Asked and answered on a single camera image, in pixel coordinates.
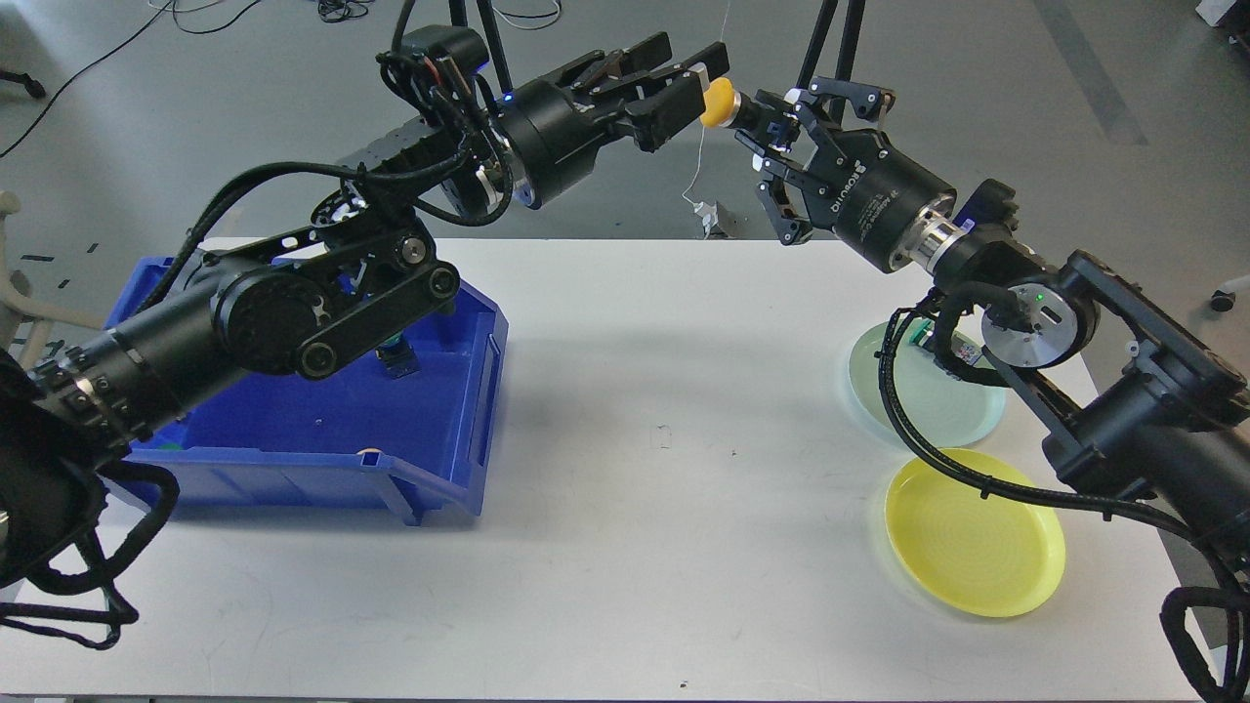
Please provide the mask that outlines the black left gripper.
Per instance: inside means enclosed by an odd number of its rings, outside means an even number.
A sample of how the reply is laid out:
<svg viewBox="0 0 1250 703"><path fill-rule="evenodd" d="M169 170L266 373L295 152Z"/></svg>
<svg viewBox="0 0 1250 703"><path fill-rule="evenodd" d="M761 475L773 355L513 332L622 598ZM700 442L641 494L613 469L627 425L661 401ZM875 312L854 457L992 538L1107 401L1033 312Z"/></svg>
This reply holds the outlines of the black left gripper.
<svg viewBox="0 0 1250 703"><path fill-rule="evenodd" d="M729 68L722 41L675 60L660 31L625 49L592 50L518 88L499 121L519 176L514 195L534 210L548 205L619 140L658 153L699 119L704 90Z"/></svg>

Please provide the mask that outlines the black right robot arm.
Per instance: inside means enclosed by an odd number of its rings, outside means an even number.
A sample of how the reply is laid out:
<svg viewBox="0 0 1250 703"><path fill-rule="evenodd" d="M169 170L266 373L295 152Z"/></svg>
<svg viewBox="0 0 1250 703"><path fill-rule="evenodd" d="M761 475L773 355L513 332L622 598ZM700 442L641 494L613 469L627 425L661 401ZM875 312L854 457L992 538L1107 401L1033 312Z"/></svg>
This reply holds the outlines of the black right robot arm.
<svg viewBox="0 0 1250 703"><path fill-rule="evenodd" d="M918 266L938 364L1005 387L1042 423L1068 494L1052 507L1136 517L1248 557L1248 380L1138 284L1088 251L1054 266L1015 236L1014 191L955 188L884 133L892 94L816 78L732 95L711 124L754 154L785 245L829 231L870 266Z"/></svg>

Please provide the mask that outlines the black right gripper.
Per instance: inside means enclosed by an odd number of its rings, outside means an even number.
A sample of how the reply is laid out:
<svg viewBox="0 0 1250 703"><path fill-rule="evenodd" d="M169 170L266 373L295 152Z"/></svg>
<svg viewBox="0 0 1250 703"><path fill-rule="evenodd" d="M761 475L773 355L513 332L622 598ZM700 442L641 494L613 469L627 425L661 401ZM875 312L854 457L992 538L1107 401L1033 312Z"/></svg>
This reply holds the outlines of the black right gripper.
<svg viewBox="0 0 1250 703"><path fill-rule="evenodd" d="M844 108L852 109L852 118L881 126L896 94L818 76L790 89L782 103L804 126L834 134L826 140L804 138L806 155L799 158L794 145L800 138L778 126L732 130L752 154L756 199L778 243L796 246L818 231L831 231L885 274L906 266L902 250L912 241L912 223L926 208L950 214L956 188L898 151L884 133L840 133Z"/></svg>

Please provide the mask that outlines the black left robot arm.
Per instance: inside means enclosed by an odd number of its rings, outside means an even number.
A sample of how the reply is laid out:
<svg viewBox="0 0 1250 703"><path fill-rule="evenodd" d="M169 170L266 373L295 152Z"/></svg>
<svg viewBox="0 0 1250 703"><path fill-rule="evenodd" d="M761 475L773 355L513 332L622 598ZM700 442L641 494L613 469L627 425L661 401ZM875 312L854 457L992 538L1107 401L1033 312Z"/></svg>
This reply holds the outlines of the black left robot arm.
<svg viewBox="0 0 1250 703"><path fill-rule="evenodd" d="M178 485L126 462L130 445L250 373L334 375L421 316L450 306L461 276L422 215L488 226L585 179L600 148L658 151L704 110L728 46L675 60L665 33L594 50L499 98L480 73L498 35L401 25L382 81L430 133L352 166L272 163L220 188L138 311L32 370L2 362L2 584L80 595L118 578L168 519ZM232 251L192 250L241 196L280 176L339 186L295 228Z"/></svg>

